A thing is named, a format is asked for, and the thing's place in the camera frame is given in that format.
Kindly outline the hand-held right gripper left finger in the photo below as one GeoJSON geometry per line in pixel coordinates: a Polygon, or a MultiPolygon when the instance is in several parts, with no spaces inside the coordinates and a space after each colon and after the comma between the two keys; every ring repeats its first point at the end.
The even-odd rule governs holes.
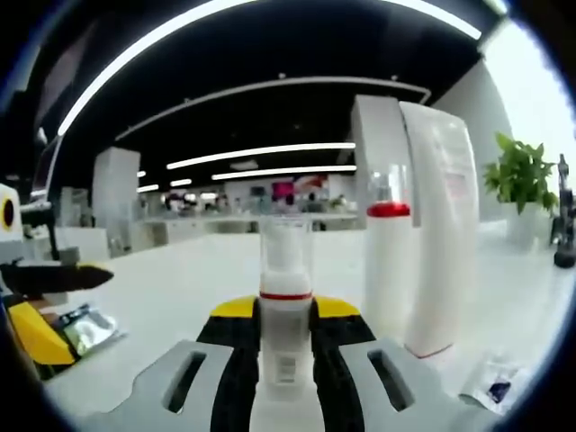
{"type": "Polygon", "coordinates": [[[248,431],[259,381],[260,313],[253,297],[224,305],[195,341],[141,371],[130,396],[88,418],[90,431],[248,431]]]}

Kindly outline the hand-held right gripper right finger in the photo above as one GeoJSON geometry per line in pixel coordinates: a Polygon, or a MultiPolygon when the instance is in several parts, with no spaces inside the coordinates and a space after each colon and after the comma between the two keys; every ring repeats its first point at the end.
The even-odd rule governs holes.
{"type": "Polygon", "coordinates": [[[449,396],[438,373],[359,310],[318,296],[310,309],[313,379],[327,431],[490,431],[495,414],[449,396]]]}

